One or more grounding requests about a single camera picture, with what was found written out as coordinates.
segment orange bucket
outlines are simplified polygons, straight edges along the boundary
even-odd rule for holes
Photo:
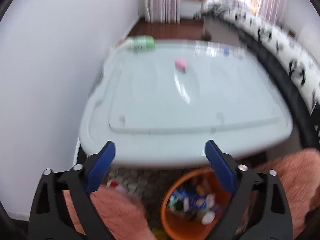
[[[222,215],[222,212],[217,214],[215,219],[209,225],[203,225],[199,221],[185,220],[180,218],[172,214],[167,209],[169,198],[177,187],[193,177],[203,175],[207,176],[208,182],[211,188],[214,190],[215,202],[223,209],[225,209],[228,205],[231,195],[222,189],[220,182],[210,167],[197,169],[185,174],[169,189],[164,197],[160,210],[162,226],[168,236],[170,236],[173,240],[204,240]]]

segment blue object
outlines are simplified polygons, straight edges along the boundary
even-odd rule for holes
[[[185,190],[184,188],[177,188],[175,191],[172,192],[172,195],[179,200],[183,200],[186,197],[191,197],[196,195],[195,190]]]
[[[221,156],[220,149],[211,141],[205,144],[205,155],[223,190],[233,195],[236,191],[234,174]]]
[[[223,55],[229,56],[229,49],[228,49],[228,48],[225,48],[225,49],[224,49]]]
[[[87,194],[97,191],[107,175],[108,169],[116,156],[115,144],[111,141],[108,142],[98,154],[101,154],[100,158],[87,174],[87,185],[85,188]]]

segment metal screw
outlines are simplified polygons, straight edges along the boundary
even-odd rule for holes
[[[51,169],[46,169],[43,172],[43,175],[49,175],[51,173]]]
[[[277,176],[277,175],[278,175],[278,172],[276,172],[275,170],[270,170],[269,173],[270,173],[272,176]]]
[[[75,166],[73,166],[73,170],[74,171],[79,171],[79,170],[81,170],[82,169],[82,165],[81,164],[76,164]]]
[[[245,166],[244,164],[240,164],[240,165],[238,166],[238,169],[241,170],[241,171],[247,171],[247,170],[248,170],[248,167]]]

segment white cap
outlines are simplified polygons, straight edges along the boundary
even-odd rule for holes
[[[207,201],[207,208],[212,208],[214,206],[214,194],[209,194],[207,195],[206,198]]]
[[[183,200],[183,212],[188,212],[189,211],[189,198],[186,197]]]
[[[216,217],[216,214],[213,211],[207,212],[207,214],[204,215],[203,219],[201,220],[201,223],[203,225],[209,225],[214,218]]]

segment bottle cap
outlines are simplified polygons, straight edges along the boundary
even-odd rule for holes
[[[189,211],[189,198],[185,198],[184,200],[183,200],[183,211],[184,212],[188,212]]]
[[[204,215],[203,219],[201,220],[201,223],[203,225],[209,225],[215,218],[216,214],[212,211],[207,212],[207,214]]]

